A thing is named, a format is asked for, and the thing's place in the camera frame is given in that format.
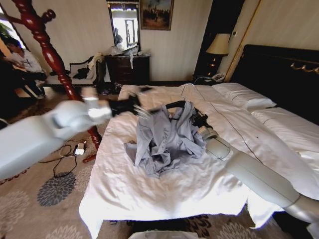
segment picture frame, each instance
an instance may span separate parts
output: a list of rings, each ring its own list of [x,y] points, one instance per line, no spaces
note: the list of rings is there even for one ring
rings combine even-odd
[[[142,30],[170,31],[174,0],[140,0]]]

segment lamp shade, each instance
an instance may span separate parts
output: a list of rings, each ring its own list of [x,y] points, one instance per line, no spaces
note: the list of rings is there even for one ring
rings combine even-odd
[[[217,34],[206,52],[209,54],[227,55],[229,37],[230,34],[227,33]]]

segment beige wall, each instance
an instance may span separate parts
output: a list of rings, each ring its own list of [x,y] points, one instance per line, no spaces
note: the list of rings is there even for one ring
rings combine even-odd
[[[249,2],[252,11],[255,4],[253,1]],[[240,51],[228,71],[228,78],[235,70],[242,48],[246,44],[318,50],[319,1],[261,0],[252,24],[240,45]]]
[[[175,0],[171,31],[141,30],[142,50],[150,49],[153,81],[191,80],[212,0]]]
[[[11,0],[0,0],[9,15],[19,17]],[[151,80],[190,80],[207,24],[212,0],[175,0],[171,31],[141,30],[142,50],[150,50]],[[51,8],[56,19],[47,23],[51,42],[64,60],[81,62],[114,45],[105,0],[33,0],[39,15]],[[50,71],[39,44],[24,26],[15,24],[28,48]]]
[[[229,39],[228,55],[223,57],[218,72],[226,73],[237,51],[237,48],[243,39],[248,24],[254,14],[259,0],[245,0],[241,8],[240,15],[233,31],[236,31],[236,36],[231,36]]]
[[[9,49],[7,46],[4,44],[4,42],[0,39],[0,50],[3,52],[3,54],[8,57],[11,55]]]

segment telephone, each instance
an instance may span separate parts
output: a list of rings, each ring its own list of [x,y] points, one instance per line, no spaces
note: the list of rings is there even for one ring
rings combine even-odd
[[[224,73],[218,73],[214,76],[212,76],[212,80],[216,81],[216,82],[223,82],[225,79],[225,74]]]

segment white bedsheet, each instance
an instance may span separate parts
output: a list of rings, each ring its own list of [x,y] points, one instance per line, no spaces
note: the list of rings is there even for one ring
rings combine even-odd
[[[186,99],[209,116],[208,123],[222,138],[254,157],[239,132],[264,164],[290,180],[299,192],[319,199],[319,179],[296,153],[248,111],[232,105],[212,87],[196,87],[202,95],[189,85],[184,91]],[[182,89],[183,86],[154,87],[153,91],[141,94],[140,99],[142,105],[150,109],[182,100]],[[136,86],[123,86],[119,99],[136,91]],[[136,124],[136,116],[124,113],[111,119],[104,133],[79,207],[92,238],[98,236],[103,220],[164,220],[219,213],[237,215],[247,202],[256,227],[260,227],[274,211],[280,210],[277,205],[251,192],[207,154],[203,156],[202,164],[185,165],[160,179],[148,177],[142,168],[133,166],[124,150],[125,142],[136,140]]]

